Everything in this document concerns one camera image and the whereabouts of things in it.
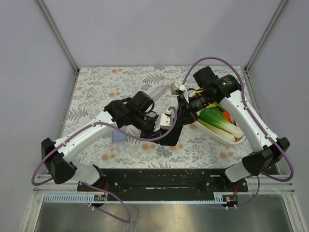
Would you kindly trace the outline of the black phone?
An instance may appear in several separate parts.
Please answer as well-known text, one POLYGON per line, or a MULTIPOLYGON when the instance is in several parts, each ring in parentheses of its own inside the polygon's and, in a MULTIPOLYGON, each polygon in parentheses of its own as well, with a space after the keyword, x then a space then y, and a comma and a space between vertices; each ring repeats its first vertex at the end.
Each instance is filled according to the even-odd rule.
POLYGON ((183 125, 175 124, 175 126, 169 132, 169 134, 159 140, 159 144, 162 146, 175 146, 179 140, 182 129, 183 129, 183 125))

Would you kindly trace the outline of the lilac phone case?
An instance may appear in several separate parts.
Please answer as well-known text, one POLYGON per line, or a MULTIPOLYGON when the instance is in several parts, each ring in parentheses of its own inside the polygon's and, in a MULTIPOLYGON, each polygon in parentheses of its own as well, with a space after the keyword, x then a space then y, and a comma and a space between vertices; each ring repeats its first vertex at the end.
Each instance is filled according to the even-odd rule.
POLYGON ((112 143, 124 143, 126 141, 126 135, 118 130, 112 132, 112 143))

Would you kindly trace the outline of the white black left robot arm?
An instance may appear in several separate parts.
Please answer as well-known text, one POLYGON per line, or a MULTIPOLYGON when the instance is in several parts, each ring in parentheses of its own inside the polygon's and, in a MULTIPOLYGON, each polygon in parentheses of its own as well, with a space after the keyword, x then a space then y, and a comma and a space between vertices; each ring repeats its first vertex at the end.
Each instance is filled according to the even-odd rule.
POLYGON ((94 119, 75 132, 56 141, 46 138, 41 142, 42 161, 56 184, 68 180, 94 184, 100 179, 95 166, 76 162, 75 157, 103 135, 122 126, 132 125, 141 131, 139 140, 154 142, 167 135, 173 117, 170 110, 157 116, 149 116, 147 110, 154 106, 154 100, 139 91, 132 98, 114 100, 104 107, 94 119))

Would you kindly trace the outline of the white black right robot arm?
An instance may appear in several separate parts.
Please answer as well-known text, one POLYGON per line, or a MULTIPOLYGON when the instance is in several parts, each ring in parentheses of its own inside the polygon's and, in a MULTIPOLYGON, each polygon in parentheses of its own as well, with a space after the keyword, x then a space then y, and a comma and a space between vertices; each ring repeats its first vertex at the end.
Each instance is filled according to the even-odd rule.
POLYGON ((186 110, 193 114, 204 109, 208 103, 221 104, 240 126, 253 151, 225 170, 230 182, 237 182, 248 176, 259 176, 269 166, 286 158, 289 141, 287 138, 277 138, 247 103, 240 75, 219 78, 210 67, 205 67, 193 77, 204 91, 185 102, 186 110))

